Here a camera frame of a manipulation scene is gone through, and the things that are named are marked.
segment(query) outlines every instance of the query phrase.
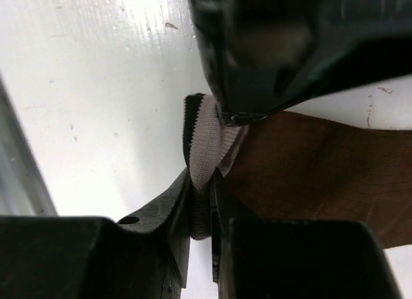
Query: brown cloth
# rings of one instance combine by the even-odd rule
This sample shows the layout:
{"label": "brown cloth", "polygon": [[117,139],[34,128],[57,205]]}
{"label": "brown cloth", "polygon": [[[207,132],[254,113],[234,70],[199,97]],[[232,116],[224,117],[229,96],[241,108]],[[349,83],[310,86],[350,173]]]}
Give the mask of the brown cloth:
{"label": "brown cloth", "polygon": [[226,180],[263,218],[358,220],[412,244],[412,131],[281,112],[251,125]]}

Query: white surface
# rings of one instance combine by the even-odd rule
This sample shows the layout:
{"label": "white surface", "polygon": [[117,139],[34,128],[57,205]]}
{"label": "white surface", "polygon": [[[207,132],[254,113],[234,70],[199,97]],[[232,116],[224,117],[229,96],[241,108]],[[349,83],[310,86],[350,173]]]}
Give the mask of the white surface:
{"label": "white surface", "polygon": [[[184,167],[183,97],[209,92],[187,0],[0,0],[0,19],[1,73],[58,212],[116,220],[166,189]],[[412,129],[410,84],[294,111]],[[193,243],[182,298],[217,298],[211,276],[210,241]]]}

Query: screw hole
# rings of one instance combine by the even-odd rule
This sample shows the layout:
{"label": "screw hole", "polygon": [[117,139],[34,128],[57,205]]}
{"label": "screw hole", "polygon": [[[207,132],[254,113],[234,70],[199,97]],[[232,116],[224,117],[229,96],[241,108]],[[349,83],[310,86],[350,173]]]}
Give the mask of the screw hole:
{"label": "screw hole", "polygon": [[118,221],[120,225],[130,225],[139,223],[140,219],[138,217],[124,217]]}

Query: scratched white surface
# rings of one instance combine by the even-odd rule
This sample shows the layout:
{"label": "scratched white surface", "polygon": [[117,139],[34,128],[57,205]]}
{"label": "scratched white surface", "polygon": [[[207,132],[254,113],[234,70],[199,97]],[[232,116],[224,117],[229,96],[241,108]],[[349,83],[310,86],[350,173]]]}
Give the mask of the scratched white surface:
{"label": "scratched white surface", "polygon": [[[117,220],[166,189],[184,168],[183,97],[209,92],[187,0],[0,0],[0,19],[0,70],[57,211]],[[410,86],[294,111],[412,129]],[[411,250],[388,255],[412,298]],[[182,298],[217,298],[211,274],[210,240],[194,242]]]}

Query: black plastic part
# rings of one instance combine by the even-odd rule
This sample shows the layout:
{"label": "black plastic part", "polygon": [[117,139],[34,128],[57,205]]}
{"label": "black plastic part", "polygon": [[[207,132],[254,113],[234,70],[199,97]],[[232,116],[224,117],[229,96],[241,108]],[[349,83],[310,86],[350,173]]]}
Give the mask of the black plastic part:
{"label": "black plastic part", "polygon": [[400,299],[384,253],[355,222],[232,219],[220,299]]}
{"label": "black plastic part", "polygon": [[[412,72],[412,0],[190,2],[203,71],[225,125],[249,124],[310,98]],[[296,21],[312,40],[295,66],[233,62],[233,36],[246,29],[257,38]],[[255,49],[268,43],[254,42]],[[389,63],[394,57],[396,64]]]}
{"label": "black plastic part", "polygon": [[185,170],[120,225],[105,218],[0,218],[0,298],[180,298],[190,185]]}

